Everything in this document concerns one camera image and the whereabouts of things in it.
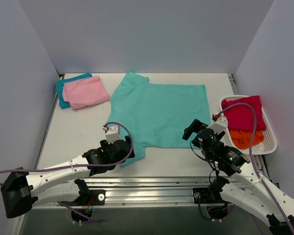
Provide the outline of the mint green t shirt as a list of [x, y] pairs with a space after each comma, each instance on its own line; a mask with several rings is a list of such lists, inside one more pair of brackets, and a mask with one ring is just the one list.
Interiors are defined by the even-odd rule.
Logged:
[[149, 78], [128, 72], [110, 98], [108, 122], [118, 122], [131, 133], [134, 158], [126, 167], [145, 157], [147, 147], [188, 148], [182, 139], [184, 129], [194, 119], [210, 124], [205, 85], [152, 84]]

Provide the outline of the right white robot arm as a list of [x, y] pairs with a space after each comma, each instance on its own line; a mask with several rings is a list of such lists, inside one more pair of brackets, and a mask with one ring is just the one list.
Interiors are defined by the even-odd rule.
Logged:
[[294, 235], [294, 199], [261, 174], [252, 158], [221, 141], [226, 128], [226, 118], [218, 116], [211, 125], [194, 119], [184, 130], [184, 140], [196, 134], [190, 145], [201, 149], [202, 160], [226, 174], [199, 193], [198, 204], [231, 203], [260, 219], [273, 235]]

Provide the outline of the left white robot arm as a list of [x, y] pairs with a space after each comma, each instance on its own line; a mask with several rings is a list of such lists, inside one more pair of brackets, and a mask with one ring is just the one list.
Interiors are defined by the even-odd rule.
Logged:
[[99, 148], [53, 167], [14, 169], [0, 187], [5, 215], [15, 218], [37, 205], [58, 201], [84, 205], [90, 194], [84, 178], [113, 170], [134, 156], [133, 138], [127, 135], [101, 140]]

